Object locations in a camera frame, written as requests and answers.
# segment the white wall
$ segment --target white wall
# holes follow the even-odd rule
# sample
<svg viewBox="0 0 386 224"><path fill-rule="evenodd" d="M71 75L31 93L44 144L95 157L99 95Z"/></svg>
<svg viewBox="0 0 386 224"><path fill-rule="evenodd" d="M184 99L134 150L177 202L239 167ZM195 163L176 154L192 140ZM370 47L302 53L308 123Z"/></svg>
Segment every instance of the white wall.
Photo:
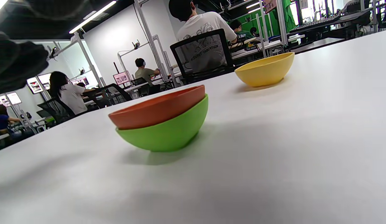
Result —
<svg viewBox="0 0 386 224"><path fill-rule="evenodd" d="M176 64L176 60L169 47L177 41L169 20L167 7L163 0L150 0L143 4L142 10L152 35L157 34L159 36L162 47L167 51L171 64ZM83 36L106 84L115 83L112 76L117 72L113 62L116 63L119 71L122 71L121 64L117 58L117 52L133 49L132 42L136 42L136 39L141 44L147 42L133 6L122 10ZM156 46L156 48L162 62L165 63L159 47ZM149 45L143 46L122 57L130 74L134 74L137 70L135 65L136 58L143 58L146 61L147 68L157 68Z"/></svg>

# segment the olive shirt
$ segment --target olive shirt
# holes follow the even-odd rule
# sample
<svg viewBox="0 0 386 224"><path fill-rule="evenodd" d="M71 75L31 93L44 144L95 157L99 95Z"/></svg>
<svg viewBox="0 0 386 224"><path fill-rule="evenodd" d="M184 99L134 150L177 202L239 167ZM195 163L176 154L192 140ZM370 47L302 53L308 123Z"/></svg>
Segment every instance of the olive shirt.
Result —
<svg viewBox="0 0 386 224"><path fill-rule="evenodd" d="M149 83L149 85L153 85L152 84L152 80L150 79L150 77L154 75L154 70L151 70L150 68L139 68L136 72L135 72L135 78L138 79L138 78L144 78L146 80L146 82Z"/></svg>

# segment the woman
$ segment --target woman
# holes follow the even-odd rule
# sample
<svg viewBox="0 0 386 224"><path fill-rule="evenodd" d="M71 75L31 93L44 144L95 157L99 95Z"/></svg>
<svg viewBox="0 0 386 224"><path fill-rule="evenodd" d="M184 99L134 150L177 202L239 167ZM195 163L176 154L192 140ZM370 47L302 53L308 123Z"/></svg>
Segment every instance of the woman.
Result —
<svg viewBox="0 0 386 224"><path fill-rule="evenodd" d="M76 115L88 110L81 98L81 95L83 92L88 92L90 90L81 86L73 85L69 82L69 79L64 73L58 71L52 72L49 81L49 91L53 98L58 97Z"/></svg>
<svg viewBox="0 0 386 224"><path fill-rule="evenodd" d="M0 132L8 133L8 124L12 122L20 122L20 119L9 117L6 107L4 105L0 105Z"/></svg>

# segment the man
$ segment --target man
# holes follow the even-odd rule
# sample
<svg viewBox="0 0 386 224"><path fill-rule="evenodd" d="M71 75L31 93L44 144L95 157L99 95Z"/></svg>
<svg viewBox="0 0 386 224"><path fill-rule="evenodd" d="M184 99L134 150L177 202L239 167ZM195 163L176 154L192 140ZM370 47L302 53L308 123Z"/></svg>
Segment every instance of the man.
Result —
<svg viewBox="0 0 386 224"><path fill-rule="evenodd" d="M254 36L250 34L250 32L242 30L242 23L238 20L233 20L230 23L230 28L232 28L232 30L237 34L237 37L241 40L248 40L254 38Z"/></svg>
<svg viewBox="0 0 386 224"><path fill-rule="evenodd" d="M237 42L237 35L218 13L206 12L198 15L191 0L170 0L169 11L173 17L186 22L177 34L178 41L208 31L223 29L227 40L233 44Z"/></svg>
<svg viewBox="0 0 386 224"><path fill-rule="evenodd" d="M138 67L138 70L135 72L135 78L144 78L146 82L149 83L150 86L153 86L152 80L150 77L159 75L159 70L151 70L150 68L145 68L146 62L142 58L138 58L135 60L135 65Z"/></svg>

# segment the graphic t-shirt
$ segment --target graphic t-shirt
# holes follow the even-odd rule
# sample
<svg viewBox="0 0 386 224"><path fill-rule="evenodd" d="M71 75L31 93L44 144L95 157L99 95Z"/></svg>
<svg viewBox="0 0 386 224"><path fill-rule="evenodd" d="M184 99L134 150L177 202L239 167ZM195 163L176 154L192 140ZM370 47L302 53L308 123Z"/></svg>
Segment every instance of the graphic t-shirt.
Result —
<svg viewBox="0 0 386 224"><path fill-rule="evenodd" d="M254 38L254 36L250 34L250 32L244 31L244 30L236 32L236 34L240 40L248 40L248 39Z"/></svg>
<svg viewBox="0 0 386 224"><path fill-rule="evenodd" d="M178 41L213 30L223 29L226 39L233 41L237 34L216 12L206 12L190 18L177 34ZM225 53L219 35L203 38L179 47L177 50L184 70L189 72L208 71L226 65Z"/></svg>

